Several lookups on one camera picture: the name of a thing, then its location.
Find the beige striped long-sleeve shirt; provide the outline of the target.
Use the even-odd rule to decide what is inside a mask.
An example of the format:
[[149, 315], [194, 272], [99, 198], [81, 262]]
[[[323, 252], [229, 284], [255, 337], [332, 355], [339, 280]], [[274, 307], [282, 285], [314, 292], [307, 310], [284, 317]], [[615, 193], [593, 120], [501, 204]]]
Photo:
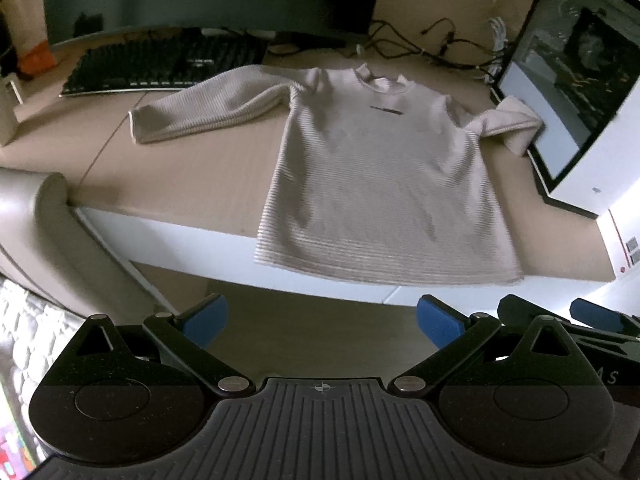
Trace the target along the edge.
[[521, 263], [480, 141], [523, 155], [541, 119], [508, 96], [480, 114], [367, 66], [250, 65], [134, 108], [132, 140], [163, 142], [288, 109], [254, 258], [384, 285], [513, 283]]

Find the black mechanical keyboard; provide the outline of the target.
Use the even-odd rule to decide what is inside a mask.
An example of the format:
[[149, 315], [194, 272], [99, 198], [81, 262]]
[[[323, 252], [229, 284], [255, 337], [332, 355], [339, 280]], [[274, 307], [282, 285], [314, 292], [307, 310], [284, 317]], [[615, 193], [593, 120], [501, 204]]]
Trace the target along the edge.
[[259, 64], [265, 40], [251, 36], [175, 36], [131, 40], [87, 50], [62, 96], [181, 90], [245, 65]]

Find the small white box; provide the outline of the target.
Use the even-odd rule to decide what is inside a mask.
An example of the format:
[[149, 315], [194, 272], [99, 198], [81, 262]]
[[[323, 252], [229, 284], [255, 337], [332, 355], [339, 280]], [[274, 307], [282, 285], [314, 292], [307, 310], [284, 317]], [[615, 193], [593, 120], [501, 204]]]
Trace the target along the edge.
[[14, 108], [23, 104], [22, 87], [16, 73], [1, 78], [0, 88], [0, 145], [8, 145], [18, 128]]

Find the orange object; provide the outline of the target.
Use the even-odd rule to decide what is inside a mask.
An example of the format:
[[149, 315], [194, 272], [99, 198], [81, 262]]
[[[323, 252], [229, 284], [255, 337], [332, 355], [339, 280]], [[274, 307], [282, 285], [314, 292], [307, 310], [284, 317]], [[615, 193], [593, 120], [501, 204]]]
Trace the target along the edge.
[[32, 50], [18, 57], [20, 71], [29, 77], [39, 76], [56, 66], [56, 59], [51, 52], [48, 40], [43, 40]]

